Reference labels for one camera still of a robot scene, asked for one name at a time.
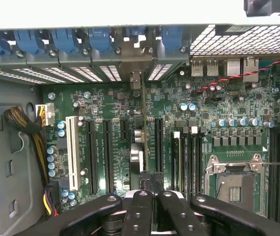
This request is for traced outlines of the long black expansion slot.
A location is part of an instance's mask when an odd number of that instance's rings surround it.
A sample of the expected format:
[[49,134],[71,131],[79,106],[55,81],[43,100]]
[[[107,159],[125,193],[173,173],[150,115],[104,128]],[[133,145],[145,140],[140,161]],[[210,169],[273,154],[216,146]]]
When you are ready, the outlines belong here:
[[163,172],[163,119],[155,118],[155,165],[157,172]]
[[103,120],[103,146],[104,146],[104,161],[105,161],[105,178],[106,191],[114,192],[114,177],[113,177],[113,150],[112,150],[112,121],[110,119]]
[[89,193],[90,195],[95,195],[99,189],[99,180],[97,174],[95,122],[93,120],[86,121],[86,147],[89,169]]

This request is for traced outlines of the metal CPU socket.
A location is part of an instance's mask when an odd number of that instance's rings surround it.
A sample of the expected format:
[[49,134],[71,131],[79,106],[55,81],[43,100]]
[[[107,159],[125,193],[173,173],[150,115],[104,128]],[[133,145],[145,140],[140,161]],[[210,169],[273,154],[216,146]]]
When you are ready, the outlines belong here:
[[204,194],[260,216],[267,216],[263,153],[213,153],[205,157],[204,163]]

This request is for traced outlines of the short black expansion slot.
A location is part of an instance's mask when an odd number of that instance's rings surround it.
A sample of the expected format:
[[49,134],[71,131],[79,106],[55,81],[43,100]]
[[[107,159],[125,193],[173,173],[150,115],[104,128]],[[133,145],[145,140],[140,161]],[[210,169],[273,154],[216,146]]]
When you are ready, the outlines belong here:
[[122,141],[129,141],[129,119],[120,119],[120,135]]

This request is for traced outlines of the white expansion slot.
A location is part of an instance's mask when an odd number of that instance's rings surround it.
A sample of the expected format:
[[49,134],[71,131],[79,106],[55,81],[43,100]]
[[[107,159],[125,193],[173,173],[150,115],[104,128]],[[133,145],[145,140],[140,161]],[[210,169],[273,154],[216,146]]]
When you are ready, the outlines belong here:
[[69,116],[65,121],[69,186],[70,191],[78,191],[81,186],[78,117]]

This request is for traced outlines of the green motherboard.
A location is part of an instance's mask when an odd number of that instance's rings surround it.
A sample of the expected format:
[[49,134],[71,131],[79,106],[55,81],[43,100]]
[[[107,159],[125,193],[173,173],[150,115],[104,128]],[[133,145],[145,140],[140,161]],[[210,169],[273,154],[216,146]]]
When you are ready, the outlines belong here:
[[[193,194],[193,163],[191,127],[206,128],[202,140],[203,178],[205,157],[209,154],[233,151],[261,152],[263,162],[270,162],[270,130],[277,133],[277,162],[280,162],[280,64],[267,68],[269,61],[259,61],[261,72],[257,83],[244,83],[243,79],[214,84],[219,75],[207,76],[207,64],[203,62],[203,76],[192,77],[191,65],[180,67],[162,81],[146,81],[146,114],[149,150],[149,172],[153,175],[153,190],[174,190],[182,195],[182,135],[189,130],[188,141],[188,193]],[[129,85],[119,83],[52,85],[43,88],[45,104],[55,107],[55,123],[47,128],[47,162],[53,181],[49,191],[57,201],[58,212],[109,194],[106,191],[103,146],[103,120],[112,121],[113,194],[125,197],[130,190],[140,189],[139,181],[130,181],[128,141],[122,141],[120,119],[126,114],[125,104]],[[69,116],[78,117],[80,177],[78,191],[70,191],[66,121]],[[155,165],[155,118],[163,119],[163,172]],[[86,147],[86,121],[95,122],[98,191],[89,193],[89,169]],[[269,167],[266,165],[267,218],[269,218]],[[277,211],[279,214],[279,170],[277,167]]]

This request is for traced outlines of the white power connector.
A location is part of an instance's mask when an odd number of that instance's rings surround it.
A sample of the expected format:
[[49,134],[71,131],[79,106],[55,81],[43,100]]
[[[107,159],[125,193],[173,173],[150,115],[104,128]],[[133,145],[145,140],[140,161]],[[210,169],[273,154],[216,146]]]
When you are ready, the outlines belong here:
[[42,127],[52,126],[55,123],[55,107],[53,104],[37,104],[35,111],[42,120]]

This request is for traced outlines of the silver USB port block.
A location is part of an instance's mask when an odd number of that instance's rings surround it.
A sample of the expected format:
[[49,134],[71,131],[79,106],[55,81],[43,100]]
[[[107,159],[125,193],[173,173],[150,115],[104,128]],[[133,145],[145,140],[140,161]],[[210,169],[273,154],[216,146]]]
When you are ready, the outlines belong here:
[[219,75],[219,66],[218,66],[218,62],[215,59],[208,60],[206,64],[207,64],[207,76],[214,77]]
[[203,61],[193,60],[191,62],[191,76],[202,77],[203,76]]

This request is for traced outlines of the silver video port block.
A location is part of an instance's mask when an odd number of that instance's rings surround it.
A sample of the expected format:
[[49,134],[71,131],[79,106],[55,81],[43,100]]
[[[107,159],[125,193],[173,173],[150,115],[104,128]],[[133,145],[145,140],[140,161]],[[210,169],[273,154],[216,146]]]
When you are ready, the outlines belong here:
[[241,59],[228,59],[226,61],[226,75],[241,76]]

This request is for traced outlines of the silver network port block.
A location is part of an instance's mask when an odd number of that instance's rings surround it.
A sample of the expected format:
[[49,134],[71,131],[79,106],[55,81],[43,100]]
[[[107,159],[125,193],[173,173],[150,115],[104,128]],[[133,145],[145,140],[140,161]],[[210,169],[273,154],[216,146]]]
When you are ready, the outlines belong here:
[[[254,57],[247,57],[243,61],[243,72],[250,73],[257,71],[259,69],[259,59],[255,59]],[[258,73],[247,75],[243,77],[244,83],[257,83],[258,82]]]

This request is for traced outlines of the open black PC case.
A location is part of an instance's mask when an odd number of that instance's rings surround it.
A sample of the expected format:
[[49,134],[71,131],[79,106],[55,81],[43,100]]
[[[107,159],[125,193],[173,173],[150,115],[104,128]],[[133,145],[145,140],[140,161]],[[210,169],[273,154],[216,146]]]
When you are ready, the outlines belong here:
[[[135,48],[141,42],[153,48],[145,82],[162,81],[180,67],[191,65],[193,60],[215,59],[221,65],[224,74],[214,84],[260,73],[259,68],[244,74],[243,61],[247,57],[269,61],[267,68],[280,64],[280,25],[181,26],[184,31],[178,51],[165,49],[162,26],[105,27],[111,31],[112,50],[103,53],[91,48],[88,29],[92,27],[73,28],[79,42],[79,52],[75,54],[55,47],[51,34],[54,28],[34,29],[40,31],[45,44],[45,53],[40,55],[18,47],[15,29],[0,30],[11,50],[10,55],[0,56],[0,236],[60,236],[70,223],[70,219],[62,216],[68,211],[58,212],[57,201],[49,191],[53,181],[47,162],[48,126],[42,127],[41,117],[35,111],[35,105],[45,104],[45,86],[129,85],[120,68],[122,45],[129,41]],[[228,59],[241,59],[241,76],[226,75]],[[153,192],[151,236],[178,236],[159,203],[162,191],[165,190]],[[191,199],[185,200],[180,192],[166,191],[176,193],[183,203],[190,205]],[[210,235],[226,236],[219,224],[199,213],[197,217]],[[280,223],[271,221],[274,236],[280,236]]]

